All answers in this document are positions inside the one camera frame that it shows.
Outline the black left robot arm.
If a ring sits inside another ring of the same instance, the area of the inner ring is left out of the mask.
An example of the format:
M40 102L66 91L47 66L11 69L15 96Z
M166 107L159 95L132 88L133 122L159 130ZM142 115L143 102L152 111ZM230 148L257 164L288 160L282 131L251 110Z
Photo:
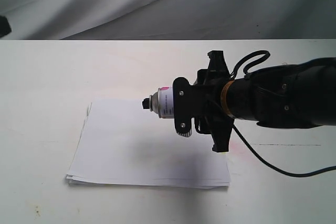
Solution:
M12 28L5 16L0 16L0 38L3 38L12 32Z

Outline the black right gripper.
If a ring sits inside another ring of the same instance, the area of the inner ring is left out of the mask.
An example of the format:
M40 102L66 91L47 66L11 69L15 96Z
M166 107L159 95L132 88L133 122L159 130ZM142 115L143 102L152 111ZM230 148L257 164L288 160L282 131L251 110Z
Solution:
M197 71L195 85L205 87L205 114L194 118L196 132L210 135L213 139L212 151L229 151L229 139L233 129L230 116L226 115L221 105L221 91L229 81L230 73L224 59L224 52L212 50L207 53L209 64L206 69ZM178 135L192 135L192 117L194 116L193 95L195 87L184 77L173 81L174 126Z

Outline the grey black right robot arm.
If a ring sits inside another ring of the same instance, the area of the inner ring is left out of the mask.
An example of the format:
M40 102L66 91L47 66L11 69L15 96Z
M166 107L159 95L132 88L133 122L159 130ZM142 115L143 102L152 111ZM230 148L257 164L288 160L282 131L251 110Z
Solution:
M227 152L236 119L273 129L311 129L335 125L335 59L251 71L270 56L259 50L229 71L224 53L208 53L209 65L195 84L173 82L174 126L188 137L195 129L211 135L213 151Z

